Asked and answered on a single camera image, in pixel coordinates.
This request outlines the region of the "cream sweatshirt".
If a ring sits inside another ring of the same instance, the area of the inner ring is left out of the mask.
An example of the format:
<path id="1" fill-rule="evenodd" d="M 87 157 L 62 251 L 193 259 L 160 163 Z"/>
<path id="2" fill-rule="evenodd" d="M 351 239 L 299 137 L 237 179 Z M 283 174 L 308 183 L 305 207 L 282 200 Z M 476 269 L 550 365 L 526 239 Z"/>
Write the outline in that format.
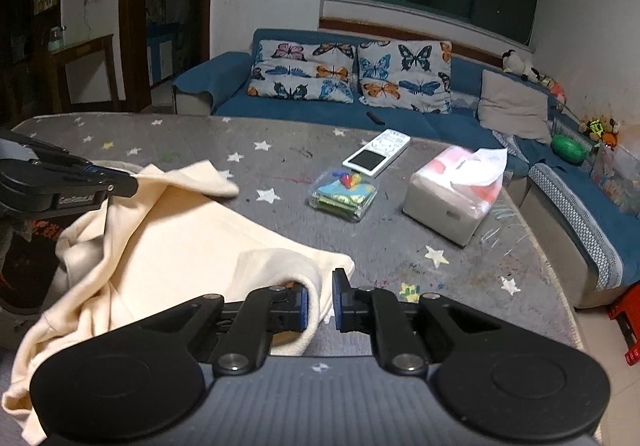
<path id="1" fill-rule="evenodd" d="M 309 322 L 271 351 L 306 351 L 332 304 L 332 273 L 351 274 L 347 254 L 305 246 L 221 204 L 239 195 L 208 161 L 163 172 L 147 166 L 138 191 L 115 197 L 62 231 L 60 266 L 43 314 L 17 349 L 1 406 L 29 445 L 44 434 L 29 383 L 53 354 L 207 293 L 241 301 L 251 291 L 298 282 L 309 294 Z"/>

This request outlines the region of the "clear plastic toy box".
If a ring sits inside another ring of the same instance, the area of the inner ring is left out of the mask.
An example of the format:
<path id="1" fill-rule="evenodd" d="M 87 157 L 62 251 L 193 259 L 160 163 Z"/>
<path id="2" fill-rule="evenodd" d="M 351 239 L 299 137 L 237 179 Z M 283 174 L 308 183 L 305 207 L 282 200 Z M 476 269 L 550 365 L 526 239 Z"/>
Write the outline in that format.
<path id="1" fill-rule="evenodd" d="M 311 184 L 307 203 L 343 220 L 358 223 L 378 195 L 378 183 L 345 168 L 327 169 Z"/>

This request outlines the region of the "white tissue box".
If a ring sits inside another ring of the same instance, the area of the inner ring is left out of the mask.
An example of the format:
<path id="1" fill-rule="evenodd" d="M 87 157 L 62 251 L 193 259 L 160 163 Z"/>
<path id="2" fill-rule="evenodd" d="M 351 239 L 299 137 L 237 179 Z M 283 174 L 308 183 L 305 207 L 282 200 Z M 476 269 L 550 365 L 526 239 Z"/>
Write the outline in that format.
<path id="1" fill-rule="evenodd" d="M 411 175 L 402 212 L 464 247 L 496 202 L 507 163 L 504 148 L 449 146 Z"/>

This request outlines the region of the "white remote control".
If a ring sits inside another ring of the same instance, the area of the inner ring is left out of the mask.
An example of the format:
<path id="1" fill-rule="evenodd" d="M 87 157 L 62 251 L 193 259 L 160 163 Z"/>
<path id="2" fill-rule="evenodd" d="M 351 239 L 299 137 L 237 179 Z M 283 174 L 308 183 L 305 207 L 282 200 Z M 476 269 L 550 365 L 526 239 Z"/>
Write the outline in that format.
<path id="1" fill-rule="evenodd" d="M 375 178 L 405 151 L 410 142 L 409 135 L 388 128 L 345 159 L 342 165 Z"/>

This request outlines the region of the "left butterfly pillow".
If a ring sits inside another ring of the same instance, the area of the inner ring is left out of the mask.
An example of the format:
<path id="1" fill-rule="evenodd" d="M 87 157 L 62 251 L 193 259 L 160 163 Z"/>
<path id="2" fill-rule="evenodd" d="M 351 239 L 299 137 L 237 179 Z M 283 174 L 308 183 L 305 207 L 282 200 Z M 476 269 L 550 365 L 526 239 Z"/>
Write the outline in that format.
<path id="1" fill-rule="evenodd" d="M 351 104 L 356 97 L 356 47 L 261 40 L 246 92 L 253 97 Z"/>

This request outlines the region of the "butterfly pillow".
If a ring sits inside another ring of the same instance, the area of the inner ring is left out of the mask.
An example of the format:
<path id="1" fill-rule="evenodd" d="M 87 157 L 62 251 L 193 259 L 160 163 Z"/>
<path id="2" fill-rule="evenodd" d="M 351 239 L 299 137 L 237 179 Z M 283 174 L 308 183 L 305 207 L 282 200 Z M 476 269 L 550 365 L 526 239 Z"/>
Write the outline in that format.
<path id="1" fill-rule="evenodd" d="M 253 97 L 351 104 L 356 97 L 356 47 L 261 40 L 246 92 Z"/>
<path id="2" fill-rule="evenodd" d="M 371 41 L 358 46 L 360 100 L 420 114 L 451 110 L 449 41 Z"/>

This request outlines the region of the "blue corner sofa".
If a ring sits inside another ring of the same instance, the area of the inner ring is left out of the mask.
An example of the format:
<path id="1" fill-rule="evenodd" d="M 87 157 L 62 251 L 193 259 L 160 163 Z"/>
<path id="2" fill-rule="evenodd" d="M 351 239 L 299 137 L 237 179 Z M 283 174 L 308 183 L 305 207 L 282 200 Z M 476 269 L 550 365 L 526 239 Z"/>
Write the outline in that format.
<path id="1" fill-rule="evenodd" d="M 446 83 L 454 92 L 448 114 L 373 108 L 359 99 L 345 104 L 296 99 L 290 92 L 260 97 L 250 80 L 267 76 L 269 41 L 308 45 L 343 56 L 368 45 L 344 34 L 258 29 L 250 52 L 228 52 L 180 74 L 174 82 L 179 114 L 265 118 L 381 131 L 393 128 L 413 137 L 469 149 L 509 149 L 509 195 L 533 227 L 562 287 L 577 308 L 613 302 L 639 281 L 639 218 L 624 213 L 591 179 L 588 166 L 575 166 L 541 143 L 498 135 L 480 125 L 475 104 L 487 68 L 454 57 Z"/>

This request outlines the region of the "right butterfly pillow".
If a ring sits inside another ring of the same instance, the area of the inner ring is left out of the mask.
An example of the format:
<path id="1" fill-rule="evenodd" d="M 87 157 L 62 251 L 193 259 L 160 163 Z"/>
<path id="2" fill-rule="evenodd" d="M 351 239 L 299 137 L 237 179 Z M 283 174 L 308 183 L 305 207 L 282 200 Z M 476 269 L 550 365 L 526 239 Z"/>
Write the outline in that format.
<path id="1" fill-rule="evenodd" d="M 420 114 L 451 110 L 449 41 L 371 41 L 358 46 L 360 100 Z"/>

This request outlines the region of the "grey cushion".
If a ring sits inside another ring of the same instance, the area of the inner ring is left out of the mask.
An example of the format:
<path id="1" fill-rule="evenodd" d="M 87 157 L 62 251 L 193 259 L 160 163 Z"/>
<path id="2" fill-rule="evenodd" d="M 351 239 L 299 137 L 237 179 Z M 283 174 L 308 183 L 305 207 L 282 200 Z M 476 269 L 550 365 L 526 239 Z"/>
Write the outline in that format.
<path id="1" fill-rule="evenodd" d="M 548 96 L 503 73 L 483 71 L 477 117 L 488 130 L 551 144 Z"/>

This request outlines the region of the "green round toy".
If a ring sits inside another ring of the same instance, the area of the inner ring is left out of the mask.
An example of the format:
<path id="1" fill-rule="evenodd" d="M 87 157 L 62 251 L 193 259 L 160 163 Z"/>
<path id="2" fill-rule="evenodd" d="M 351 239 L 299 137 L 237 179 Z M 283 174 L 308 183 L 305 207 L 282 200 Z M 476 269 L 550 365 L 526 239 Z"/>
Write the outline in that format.
<path id="1" fill-rule="evenodd" d="M 551 149 L 560 159 L 573 166 L 581 166 L 588 159 L 588 151 L 564 135 L 552 136 Z"/>

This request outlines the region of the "red plastic stool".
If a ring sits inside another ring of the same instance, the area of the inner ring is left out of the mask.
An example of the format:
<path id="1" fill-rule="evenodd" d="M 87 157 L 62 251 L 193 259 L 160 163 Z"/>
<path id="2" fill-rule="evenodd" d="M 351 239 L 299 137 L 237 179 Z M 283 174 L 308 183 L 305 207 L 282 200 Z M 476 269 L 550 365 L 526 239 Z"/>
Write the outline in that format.
<path id="1" fill-rule="evenodd" d="M 638 364 L 640 359 L 640 286 L 634 284 L 624 292 L 608 309 L 608 318 L 620 325 L 628 350 L 625 353 L 629 366 Z"/>

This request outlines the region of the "clear storage bin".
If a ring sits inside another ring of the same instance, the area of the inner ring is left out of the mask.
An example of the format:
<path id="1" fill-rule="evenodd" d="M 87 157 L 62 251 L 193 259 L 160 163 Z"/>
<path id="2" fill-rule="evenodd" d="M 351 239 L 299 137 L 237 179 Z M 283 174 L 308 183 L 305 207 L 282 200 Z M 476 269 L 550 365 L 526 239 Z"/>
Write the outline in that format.
<path id="1" fill-rule="evenodd" d="M 609 146 L 598 147 L 590 178 L 620 212 L 639 217 L 639 175 L 627 178 L 614 166 L 615 151 Z"/>

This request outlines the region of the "panda plush toy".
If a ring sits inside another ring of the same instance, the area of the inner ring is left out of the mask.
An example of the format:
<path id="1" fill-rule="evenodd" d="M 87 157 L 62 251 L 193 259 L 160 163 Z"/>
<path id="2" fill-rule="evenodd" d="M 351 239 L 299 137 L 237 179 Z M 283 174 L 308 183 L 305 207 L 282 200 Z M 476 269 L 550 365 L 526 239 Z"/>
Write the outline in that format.
<path id="1" fill-rule="evenodd" d="M 514 74 L 525 82 L 538 83 L 539 72 L 530 62 L 526 62 L 515 50 L 507 50 L 502 54 L 502 70 Z"/>

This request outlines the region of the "yellow plush toys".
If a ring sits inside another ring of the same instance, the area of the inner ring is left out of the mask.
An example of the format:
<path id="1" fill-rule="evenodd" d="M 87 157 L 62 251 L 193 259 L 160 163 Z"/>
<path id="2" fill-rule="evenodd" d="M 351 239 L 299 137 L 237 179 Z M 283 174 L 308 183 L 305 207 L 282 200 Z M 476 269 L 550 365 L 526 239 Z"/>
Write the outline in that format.
<path id="1" fill-rule="evenodd" d="M 582 122 L 578 126 L 578 132 L 589 138 L 593 143 L 615 149 L 618 144 L 620 124 L 613 118 L 593 118 Z"/>

